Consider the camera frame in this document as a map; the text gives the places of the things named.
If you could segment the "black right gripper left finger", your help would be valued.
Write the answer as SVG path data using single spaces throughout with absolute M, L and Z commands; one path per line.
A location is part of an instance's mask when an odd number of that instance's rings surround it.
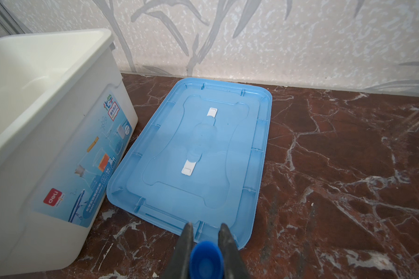
M 194 245 L 193 226 L 187 223 L 176 243 L 166 269 L 161 274 L 162 279 L 189 279 L 190 255 Z

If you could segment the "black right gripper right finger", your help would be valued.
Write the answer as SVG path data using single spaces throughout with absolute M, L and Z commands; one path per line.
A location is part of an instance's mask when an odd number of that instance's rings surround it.
M 218 247 L 223 257 L 224 279 L 250 279 L 250 274 L 242 260 L 233 235 L 225 223 L 221 224 L 218 233 Z

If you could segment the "blue capped test tube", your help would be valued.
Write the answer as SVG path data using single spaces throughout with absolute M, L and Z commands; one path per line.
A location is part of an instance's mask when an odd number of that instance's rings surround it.
M 198 243 L 189 262 L 191 279 L 223 279 L 224 262 L 221 250 L 211 241 Z

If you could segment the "white plastic storage bin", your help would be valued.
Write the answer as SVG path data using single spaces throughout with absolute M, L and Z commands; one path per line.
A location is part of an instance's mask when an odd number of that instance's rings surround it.
M 0 38 L 0 276 L 79 255 L 138 117 L 108 29 Z

